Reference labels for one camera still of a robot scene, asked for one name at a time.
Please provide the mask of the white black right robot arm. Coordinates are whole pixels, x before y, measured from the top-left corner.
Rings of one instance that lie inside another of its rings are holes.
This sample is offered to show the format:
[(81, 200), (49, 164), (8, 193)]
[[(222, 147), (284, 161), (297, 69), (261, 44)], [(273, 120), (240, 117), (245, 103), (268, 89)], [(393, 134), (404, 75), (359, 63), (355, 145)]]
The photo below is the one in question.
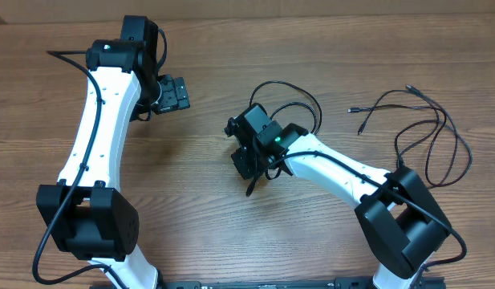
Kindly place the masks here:
[(390, 173), (363, 165), (327, 147), (306, 129), (282, 128), (263, 116), (231, 118), (225, 127), (240, 147), (233, 163), (256, 183), (271, 169), (313, 181), (346, 202), (379, 261), (374, 288), (412, 288), (424, 265), (448, 237), (450, 223), (412, 169)]

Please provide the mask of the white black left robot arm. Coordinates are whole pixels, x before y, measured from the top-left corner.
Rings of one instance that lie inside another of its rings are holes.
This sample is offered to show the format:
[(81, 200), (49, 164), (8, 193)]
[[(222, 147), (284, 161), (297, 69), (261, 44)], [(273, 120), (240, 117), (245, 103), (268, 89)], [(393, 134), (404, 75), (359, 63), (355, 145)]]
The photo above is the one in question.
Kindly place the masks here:
[[(137, 36), (96, 40), (85, 65), (72, 59), (74, 51), (51, 51), (86, 75), (87, 99), (57, 182), (38, 188), (36, 206), (47, 228), (32, 262), (37, 283), (55, 285), (97, 269), (114, 288), (165, 286), (138, 245), (139, 214), (120, 192), (130, 123), (189, 107), (184, 82), (158, 74), (165, 59), (156, 56), (157, 44)], [(39, 264), (48, 240), (88, 265), (57, 279), (43, 278)]]

